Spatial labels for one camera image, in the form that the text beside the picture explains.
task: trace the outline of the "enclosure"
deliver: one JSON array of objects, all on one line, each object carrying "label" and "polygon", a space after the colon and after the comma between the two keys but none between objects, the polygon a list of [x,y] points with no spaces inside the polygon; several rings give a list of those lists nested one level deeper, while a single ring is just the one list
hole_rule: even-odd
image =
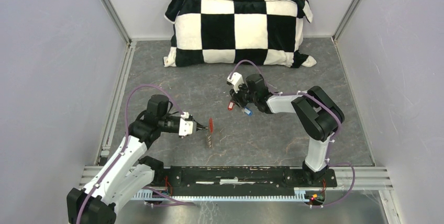
[{"label": "enclosure", "polygon": [[[170,2],[1,0],[1,223],[67,223],[66,195],[119,148],[127,99],[140,84],[160,86],[194,119],[214,122],[211,148],[204,133],[163,133],[146,155],[165,166],[300,168],[309,136],[295,114],[227,110],[234,64],[163,66],[172,46],[173,26],[164,17]],[[330,158],[356,169],[349,197],[312,210],[269,200],[152,209],[131,200],[116,223],[440,223],[439,205],[424,198],[442,196],[443,0],[309,5],[313,21],[304,22],[299,50],[317,63],[259,68],[277,91],[320,86],[342,110]],[[237,72],[257,71],[241,65]],[[158,93],[134,93],[128,120]],[[327,202],[352,184],[350,168],[334,170],[338,186],[326,190]]]}]

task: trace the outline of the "pillow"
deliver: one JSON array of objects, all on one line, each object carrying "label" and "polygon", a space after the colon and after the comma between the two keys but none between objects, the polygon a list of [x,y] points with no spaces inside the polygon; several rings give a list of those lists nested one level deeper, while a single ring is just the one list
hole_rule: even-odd
[{"label": "pillow", "polygon": [[173,24],[171,49],[163,64],[280,64],[313,66],[299,52],[303,18],[313,15],[307,0],[172,0],[165,18]]}]

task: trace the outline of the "wire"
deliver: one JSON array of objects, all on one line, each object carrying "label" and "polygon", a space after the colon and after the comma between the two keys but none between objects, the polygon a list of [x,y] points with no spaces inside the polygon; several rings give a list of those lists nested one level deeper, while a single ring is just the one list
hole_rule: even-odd
[{"label": "wire", "polygon": [[175,112],[173,112],[173,113],[168,114],[168,116],[172,116],[172,115],[174,115],[174,114],[178,114],[178,113],[179,113],[178,111],[175,111]]},{"label": "wire", "polygon": [[168,109],[168,112],[166,114],[171,115],[170,111],[173,108],[173,103],[171,101],[168,101],[168,104],[170,104],[171,106],[170,106],[170,109]]},{"label": "wire", "polygon": [[193,121],[196,122],[196,131],[208,129],[207,126],[199,124],[195,119],[193,119]]},{"label": "wire", "polygon": [[137,115],[136,117],[136,120],[140,120],[145,115],[146,112],[147,110],[143,110],[141,113],[139,113],[139,115]]},{"label": "wire", "polygon": [[317,201],[317,202],[319,202],[319,203],[321,203],[321,204],[324,204],[324,202],[325,202],[326,199],[327,199],[327,193],[326,193],[326,192],[324,192],[324,201],[319,200],[319,199],[317,199],[317,198],[314,198],[315,201]]},{"label": "wire", "polygon": [[239,65],[240,65],[241,63],[249,63],[249,64],[253,65],[253,66],[256,68],[256,70],[258,70],[259,74],[261,74],[261,76],[262,76],[262,78],[263,78],[263,80],[264,80],[264,84],[266,85],[266,87],[268,88],[268,90],[270,90],[270,92],[271,92],[273,95],[279,95],[279,96],[291,96],[291,95],[297,95],[297,93],[281,93],[281,92],[276,92],[276,91],[274,91],[273,86],[271,86],[271,85],[266,81],[266,79],[265,79],[265,77],[263,76],[263,73],[262,73],[262,71],[259,69],[259,67],[258,67],[255,63],[251,62],[250,60],[241,60],[241,61],[239,61],[239,62],[236,64],[236,66],[234,67],[234,69],[233,69],[233,70],[230,72],[230,74],[228,75],[228,78],[229,78],[229,79],[231,79],[231,77],[233,76],[233,74],[234,74],[234,72],[236,71],[237,67],[239,67]]},{"label": "wire", "polygon": [[[244,62],[250,63],[251,65],[253,65],[253,66],[256,68],[256,70],[258,70],[259,74],[261,74],[261,75],[262,75],[262,78],[264,79],[264,83],[265,83],[265,85],[267,86],[268,89],[271,90],[271,88],[270,88],[271,85],[265,80],[265,77],[263,76],[262,71],[261,71],[261,70],[255,65],[255,63],[251,62],[250,60],[242,60],[242,61],[239,61],[239,62],[236,64],[236,66],[234,67],[234,69],[232,70],[232,72],[230,73],[230,75],[228,76],[228,78],[230,79],[230,78],[233,76],[233,73],[236,71],[237,67],[238,67],[241,63],[244,63]],[[329,158],[329,156],[330,156],[330,149],[331,149],[330,147],[331,147],[331,143],[332,143],[331,140],[333,140],[334,137],[336,137],[336,135],[342,130],[342,123],[341,123],[341,121],[339,120],[338,116],[336,116],[336,114],[335,114],[333,111],[331,111],[327,106],[325,106],[323,103],[321,103],[321,102],[320,102],[319,100],[317,100],[315,97],[310,96],[310,95],[308,95],[307,93],[304,93],[304,92],[296,92],[296,93],[280,93],[280,92],[273,92],[273,91],[270,91],[270,92],[271,92],[272,94],[274,94],[274,95],[279,95],[279,96],[292,96],[292,95],[301,95],[301,96],[305,96],[305,97],[311,99],[311,100],[312,100],[313,102],[315,102],[317,105],[319,105],[319,106],[320,106],[322,109],[324,109],[328,114],[330,114],[330,115],[333,117],[333,119],[335,119],[336,123],[338,124],[338,128],[337,128],[337,130],[335,131],[335,133],[333,133],[333,135],[330,137],[330,141],[329,141],[329,143],[328,143],[328,145],[327,145],[327,151],[326,151],[326,155],[325,155],[326,164],[327,164],[327,166],[329,166],[329,167],[344,166],[344,165],[349,166],[349,167],[351,168],[351,171],[352,171],[353,177],[352,177],[352,181],[351,181],[350,188],[348,189],[348,191],[346,192],[346,194],[344,194],[340,199],[335,200],[335,201],[333,201],[332,203],[328,203],[328,204],[326,204],[326,205],[322,205],[322,206],[313,206],[313,207],[316,207],[316,208],[323,208],[323,207],[328,207],[328,206],[335,205],[335,204],[337,204],[337,203],[343,201],[345,198],[347,198],[347,197],[350,195],[350,193],[351,193],[351,191],[352,191],[352,189],[353,189],[353,187],[354,187],[354,182],[355,182],[355,180],[356,180],[356,172],[355,172],[355,170],[354,170],[353,165],[352,165],[351,163],[349,163],[349,162],[342,162],[342,163],[338,163],[338,164],[330,164],[330,162],[329,162],[329,161],[330,161],[330,158]]]},{"label": "wire", "polygon": [[[91,191],[87,194],[87,196],[85,197],[85,199],[82,202],[82,205],[80,206],[79,209],[79,213],[77,214],[77,220],[76,220],[76,224],[80,224],[80,218],[82,217],[83,211],[85,210],[85,206],[86,203],[88,202],[88,200],[91,198],[91,196],[93,195],[93,193],[95,192],[95,190],[98,188],[96,185],[101,184],[101,182],[103,181],[103,179],[106,177],[106,175],[111,171],[111,169],[114,167],[114,165],[117,163],[117,161],[120,159],[120,157],[122,155],[124,155],[126,147],[128,146],[128,142],[129,142],[129,130],[128,130],[128,105],[129,105],[129,100],[131,99],[132,95],[139,89],[144,88],[144,87],[151,87],[151,88],[156,88],[159,91],[161,91],[163,94],[165,94],[165,96],[168,97],[168,99],[171,101],[171,104],[177,108],[177,110],[180,112],[180,114],[184,114],[184,112],[181,110],[181,108],[177,105],[176,101],[170,96],[170,94],[168,94],[165,90],[163,90],[162,88],[160,88],[159,86],[153,85],[153,84],[141,84],[139,86],[137,86],[136,88],[134,88],[131,93],[128,96],[128,99],[126,100],[126,105],[125,105],[125,142],[122,148],[122,153],[120,153],[115,160],[112,161],[112,163],[108,166],[108,168],[103,172],[103,174],[100,176],[100,178],[98,178],[97,183],[91,188]],[[178,204],[182,204],[182,205],[188,205],[187,203],[183,203],[181,201],[176,200],[175,201]]]},{"label": "wire", "polygon": [[165,199],[170,200],[175,203],[175,204],[167,204],[167,205],[153,205],[153,207],[195,206],[195,204],[193,202],[178,201],[177,199],[173,199],[170,196],[165,195],[165,194],[155,190],[154,188],[151,188],[148,186],[143,187],[143,189],[148,189],[150,191],[153,191],[154,193],[158,194],[160,197],[165,198]]},{"label": "wire", "polygon": [[168,186],[170,187],[170,196],[173,196],[173,186],[168,182]]},{"label": "wire", "polygon": [[323,178],[322,179],[322,191],[320,191],[320,193],[322,194],[322,193],[324,193],[325,192],[325,190],[327,189],[327,185],[326,185],[326,183],[325,183],[325,179]]},{"label": "wire", "polygon": [[168,176],[165,176],[165,190],[168,193]]}]

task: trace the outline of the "black mounting plate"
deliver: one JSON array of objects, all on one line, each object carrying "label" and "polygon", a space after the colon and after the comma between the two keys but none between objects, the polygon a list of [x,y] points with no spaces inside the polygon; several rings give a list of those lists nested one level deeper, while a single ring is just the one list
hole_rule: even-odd
[{"label": "black mounting plate", "polygon": [[[295,187],[322,188],[323,179],[327,187],[338,185],[332,169],[309,185],[303,170],[290,166],[166,166],[156,173],[160,178],[168,177],[175,196],[293,196]],[[165,181],[150,186],[164,187]]]}]

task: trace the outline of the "gray marble floor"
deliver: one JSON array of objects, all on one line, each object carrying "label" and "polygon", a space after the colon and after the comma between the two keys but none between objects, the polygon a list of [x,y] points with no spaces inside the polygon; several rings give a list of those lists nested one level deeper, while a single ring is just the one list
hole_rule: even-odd
[{"label": "gray marble floor", "polygon": [[[163,133],[147,155],[163,161],[165,165],[302,164],[308,151],[308,135],[295,114],[266,115],[254,106],[250,106],[252,117],[244,115],[239,108],[228,111],[230,86],[226,84],[226,78],[233,64],[164,68],[162,57],[168,52],[168,41],[137,42],[111,154],[125,135],[124,104],[128,93],[139,84],[151,83],[167,90],[197,121],[206,125],[212,117],[215,126],[211,149],[206,145],[205,132],[197,132],[184,139]],[[331,162],[372,165],[349,86],[331,39],[305,38],[301,52],[312,55],[317,65],[299,69],[262,66],[265,78],[284,92],[304,90],[314,85],[322,87],[346,117],[343,131],[332,146]],[[238,72],[246,77],[255,73],[255,69],[242,65]],[[148,99],[156,93],[159,92],[147,88],[133,95],[128,109],[129,122],[146,108]]]}]

